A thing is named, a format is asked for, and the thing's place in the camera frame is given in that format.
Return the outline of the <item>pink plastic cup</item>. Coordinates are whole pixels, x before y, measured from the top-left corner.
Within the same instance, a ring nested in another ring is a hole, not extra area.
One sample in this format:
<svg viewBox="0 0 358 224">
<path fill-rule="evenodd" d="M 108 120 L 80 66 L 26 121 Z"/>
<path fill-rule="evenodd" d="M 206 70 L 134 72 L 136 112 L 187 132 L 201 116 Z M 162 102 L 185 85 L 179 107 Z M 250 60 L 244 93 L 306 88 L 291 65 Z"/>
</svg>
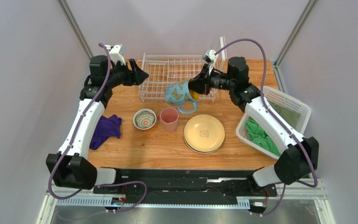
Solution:
<svg viewBox="0 0 358 224">
<path fill-rule="evenodd" d="M 160 112 L 160 120 L 164 129 L 173 133 L 177 130 L 179 112 L 173 107 L 167 107 Z"/>
</svg>

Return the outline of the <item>orange bowl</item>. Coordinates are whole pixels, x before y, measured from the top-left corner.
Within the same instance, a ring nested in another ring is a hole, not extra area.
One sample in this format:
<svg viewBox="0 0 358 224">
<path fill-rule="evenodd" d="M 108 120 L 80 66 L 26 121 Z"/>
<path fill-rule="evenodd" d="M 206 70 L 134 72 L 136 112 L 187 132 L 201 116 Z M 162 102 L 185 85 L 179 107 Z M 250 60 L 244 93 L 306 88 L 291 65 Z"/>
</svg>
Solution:
<svg viewBox="0 0 358 224">
<path fill-rule="evenodd" d="M 140 130 L 152 128 L 157 121 L 157 115 L 150 109 L 141 109 L 133 116 L 133 124 Z"/>
</svg>

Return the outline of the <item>blue butterfly mug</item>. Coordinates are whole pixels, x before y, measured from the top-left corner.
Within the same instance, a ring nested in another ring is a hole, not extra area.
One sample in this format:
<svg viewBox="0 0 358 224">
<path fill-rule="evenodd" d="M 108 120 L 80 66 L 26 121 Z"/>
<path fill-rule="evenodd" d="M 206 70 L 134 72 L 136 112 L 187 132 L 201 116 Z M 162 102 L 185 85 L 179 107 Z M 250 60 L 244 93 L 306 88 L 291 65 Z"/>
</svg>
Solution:
<svg viewBox="0 0 358 224">
<path fill-rule="evenodd" d="M 191 90 L 189 84 L 193 79 L 183 80 L 166 86 L 164 91 L 165 101 L 170 106 L 176 106 L 178 111 L 183 114 L 194 113 L 198 109 L 200 94 Z M 182 105 L 192 104 L 192 110 L 184 110 Z"/>
</svg>

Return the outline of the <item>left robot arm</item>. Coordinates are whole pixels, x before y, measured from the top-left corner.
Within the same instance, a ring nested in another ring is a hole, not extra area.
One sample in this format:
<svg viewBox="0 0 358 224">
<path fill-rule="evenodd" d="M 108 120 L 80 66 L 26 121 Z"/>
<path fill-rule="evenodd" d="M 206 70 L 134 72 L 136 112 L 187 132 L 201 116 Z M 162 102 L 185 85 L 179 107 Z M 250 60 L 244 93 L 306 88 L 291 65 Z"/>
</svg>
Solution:
<svg viewBox="0 0 358 224">
<path fill-rule="evenodd" d="M 141 85 L 149 77 L 135 59 L 108 64 L 104 55 L 91 58 L 89 70 L 73 126 L 58 152 L 46 158 L 51 174 L 49 183 L 58 187 L 92 189 L 115 183 L 115 168 L 96 168 L 87 160 L 91 139 L 112 96 L 112 89 L 119 85 Z"/>
</svg>

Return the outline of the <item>white green-rimmed plate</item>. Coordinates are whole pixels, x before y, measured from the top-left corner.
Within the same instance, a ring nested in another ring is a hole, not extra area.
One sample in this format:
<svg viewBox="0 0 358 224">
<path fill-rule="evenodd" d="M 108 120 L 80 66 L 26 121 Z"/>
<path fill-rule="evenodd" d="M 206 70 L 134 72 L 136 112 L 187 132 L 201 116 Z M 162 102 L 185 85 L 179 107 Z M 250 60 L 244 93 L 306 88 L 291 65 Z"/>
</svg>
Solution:
<svg viewBox="0 0 358 224">
<path fill-rule="evenodd" d="M 210 140 L 210 139 L 187 138 L 187 137 L 184 137 L 184 141 L 191 150 L 200 154 L 213 153 L 216 150 L 218 150 L 224 142 L 223 139 Z"/>
</svg>

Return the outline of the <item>yellow plate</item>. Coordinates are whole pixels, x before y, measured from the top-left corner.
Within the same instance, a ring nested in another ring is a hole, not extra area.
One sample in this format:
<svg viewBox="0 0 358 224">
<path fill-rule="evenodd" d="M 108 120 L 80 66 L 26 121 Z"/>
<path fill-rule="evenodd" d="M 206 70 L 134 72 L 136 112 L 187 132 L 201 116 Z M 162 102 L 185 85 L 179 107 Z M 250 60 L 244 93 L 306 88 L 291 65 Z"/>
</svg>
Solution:
<svg viewBox="0 0 358 224">
<path fill-rule="evenodd" d="M 225 129 L 223 124 L 211 115 L 197 115 L 189 119 L 186 123 L 183 136 L 187 138 L 202 139 L 225 139 Z"/>
</svg>

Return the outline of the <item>small white cup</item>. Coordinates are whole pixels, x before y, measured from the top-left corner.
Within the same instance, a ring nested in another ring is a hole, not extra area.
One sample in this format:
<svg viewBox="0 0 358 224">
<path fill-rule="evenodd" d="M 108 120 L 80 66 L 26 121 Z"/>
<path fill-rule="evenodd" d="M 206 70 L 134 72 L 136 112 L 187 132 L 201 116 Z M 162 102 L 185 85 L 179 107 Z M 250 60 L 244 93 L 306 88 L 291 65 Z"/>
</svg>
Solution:
<svg viewBox="0 0 358 224">
<path fill-rule="evenodd" d="M 153 126 L 155 115 L 149 111 L 143 110 L 135 116 L 135 124 L 141 129 L 147 129 Z"/>
</svg>

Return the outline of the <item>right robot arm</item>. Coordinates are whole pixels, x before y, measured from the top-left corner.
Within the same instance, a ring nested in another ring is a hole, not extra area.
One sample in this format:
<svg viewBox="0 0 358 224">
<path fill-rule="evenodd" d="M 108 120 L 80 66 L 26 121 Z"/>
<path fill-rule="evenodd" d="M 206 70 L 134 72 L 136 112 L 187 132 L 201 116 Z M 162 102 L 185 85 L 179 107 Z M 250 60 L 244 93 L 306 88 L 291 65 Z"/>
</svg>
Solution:
<svg viewBox="0 0 358 224">
<path fill-rule="evenodd" d="M 227 72 L 216 70 L 211 56 L 203 58 L 206 64 L 190 82 L 190 90 L 203 95 L 208 95 L 211 88 L 227 90 L 233 104 L 255 120 L 281 152 L 275 164 L 257 169 L 247 176 L 250 186 L 258 190 L 275 183 L 291 185 L 312 174 L 312 187 L 315 188 L 318 141 L 313 137 L 305 138 L 268 104 L 263 89 L 249 82 L 249 67 L 244 57 L 230 58 Z"/>
</svg>

